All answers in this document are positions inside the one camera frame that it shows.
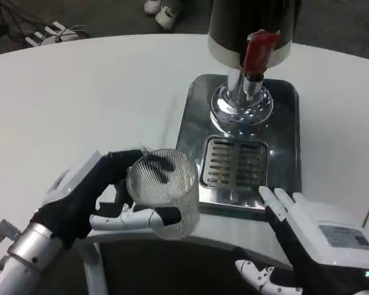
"robot finger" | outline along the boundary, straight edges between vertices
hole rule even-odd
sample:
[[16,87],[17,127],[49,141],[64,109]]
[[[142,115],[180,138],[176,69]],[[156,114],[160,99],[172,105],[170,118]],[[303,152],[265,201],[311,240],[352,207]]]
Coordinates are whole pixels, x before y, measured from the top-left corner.
[[268,270],[263,269],[259,271],[252,261],[237,260],[235,262],[235,267],[239,271],[241,277],[258,291],[261,291],[269,280]]
[[276,198],[275,194],[266,186],[260,186],[258,191],[265,204],[273,211],[279,221],[283,221],[287,217],[287,211]]
[[283,189],[275,189],[275,195],[287,211],[295,204],[291,197]]
[[293,194],[293,199],[294,199],[294,201],[295,201],[296,203],[298,203],[298,202],[306,202],[305,197],[304,197],[304,196],[303,196],[303,194],[302,194],[302,193],[300,193],[300,192],[295,192],[295,193]]
[[154,177],[161,183],[167,183],[169,181],[166,172],[175,170],[171,161],[158,155],[148,154],[144,156],[144,162],[145,167],[149,168],[153,172]]

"robotic arm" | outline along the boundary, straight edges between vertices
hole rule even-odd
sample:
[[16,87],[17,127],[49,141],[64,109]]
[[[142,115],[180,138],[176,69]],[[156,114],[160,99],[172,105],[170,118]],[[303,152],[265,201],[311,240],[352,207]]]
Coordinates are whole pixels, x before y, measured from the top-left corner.
[[[7,236],[15,243],[8,249],[8,260],[0,273],[0,295],[30,293],[44,271],[77,238],[86,238],[92,228],[141,229],[180,222],[181,213],[176,207],[148,208],[133,204],[124,180],[128,167],[142,156],[139,150],[107,155],[95,152],[56,180],[24,232],[13,233],[12,229],[10,233],[10,225],[1,222],[4,226],[0,228],[0,241]],[[149,161],[150,169],[158,173],[160,182],[167,182],[164,171],[172,171],[173,165],[164,158],[149,157],[153,157]],[[101,203],[96,211],[97,198],[111,184],[118,191],[116,201],[110,205]]]
[[292,198],[282,189],[260,187],[266,216],[288,260],[296,286],[275,285],[273,267],[252,261],[237,270],[261,294],[369,294],[369,241],[360,224],[340,207]]

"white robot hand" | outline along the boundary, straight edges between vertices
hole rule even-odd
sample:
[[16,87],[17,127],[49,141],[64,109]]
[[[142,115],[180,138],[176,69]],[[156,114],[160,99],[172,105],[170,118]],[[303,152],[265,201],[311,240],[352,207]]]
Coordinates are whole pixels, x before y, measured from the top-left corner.
[[297,286],[277,286],[273,268],[237,261],[241,275],[262,294],[369,294],[369,241],[344,209],[307,201],[301,193],[261,186],[268,223],[293,266]]

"metal cylinder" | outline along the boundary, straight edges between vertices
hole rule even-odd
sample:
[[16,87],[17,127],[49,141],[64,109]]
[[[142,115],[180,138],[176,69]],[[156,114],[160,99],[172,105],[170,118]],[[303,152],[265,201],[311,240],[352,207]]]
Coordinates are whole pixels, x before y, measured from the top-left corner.
[[249,34],[266,30],[280,34],[268,68],[283,61],[289,51],[301,0],[214,0],[208,47],[222,64],[241,69]]
[[0,295],[31,294],[40,281],[38,270],[10,257],[0,272]]
[[39,271],[46,269],[63,250],[62,241],[49,229],[32,223],[9,249],[8,254]]
[[235,109],[245,109],[260,100],[263,77],[252,81],[238,69],[229,69],[227,75],[227,103]]

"drip tray grate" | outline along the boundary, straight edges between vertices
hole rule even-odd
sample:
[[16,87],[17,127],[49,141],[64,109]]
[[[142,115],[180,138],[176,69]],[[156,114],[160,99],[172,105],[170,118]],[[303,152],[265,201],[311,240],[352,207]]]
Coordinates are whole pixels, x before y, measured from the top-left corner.
[[260,141],[211,137],[200,179],[208,187],[258,189],[266,184],[267,151]]

